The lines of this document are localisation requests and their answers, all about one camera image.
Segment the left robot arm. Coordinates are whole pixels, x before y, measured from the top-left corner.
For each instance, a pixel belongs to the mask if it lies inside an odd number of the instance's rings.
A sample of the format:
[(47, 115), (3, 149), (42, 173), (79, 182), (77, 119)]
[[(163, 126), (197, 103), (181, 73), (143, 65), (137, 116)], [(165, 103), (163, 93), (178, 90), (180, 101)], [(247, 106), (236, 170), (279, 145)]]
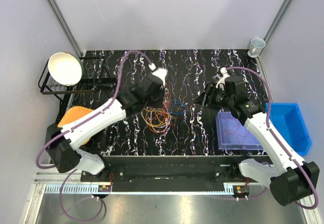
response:
[(82, 118), (62, 127), (51, 125), (49, 128), (54, 132), (46, 151), (58, 172), (81, 170), (98, 181), (105, 181), (109, 177), (108, 167), (100, 156), (81, 150), (81, 145), (108, 126), (141, 112), (147, 106), (161, 107), (167, 75), (166, 69), (158, 68), (140, 83), (120, 90), (116, 98), (109, 99)]

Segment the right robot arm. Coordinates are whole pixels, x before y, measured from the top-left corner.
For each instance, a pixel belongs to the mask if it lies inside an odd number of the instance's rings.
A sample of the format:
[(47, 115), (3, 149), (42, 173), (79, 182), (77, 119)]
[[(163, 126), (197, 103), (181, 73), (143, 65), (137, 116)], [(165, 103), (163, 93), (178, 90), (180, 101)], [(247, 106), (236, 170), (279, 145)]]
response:
[(289, 146), (270, 123), (267, 117), (270, 111), (248, 98), (241, 77), (224, 76), (217, 84), (208, 83), (193, 102), (212, 110), (229, 110), (256, 137), (271, 159), (273, 167), (251, 157), (240, 157), (230, 168), (234, 181), (247, 177), (262, 184), (282, 206), (297, 203), (311, 195), (314, 196), (311, 209), (318, 206), (316, 184), (319, 167), (315, 162), (306, 162)]

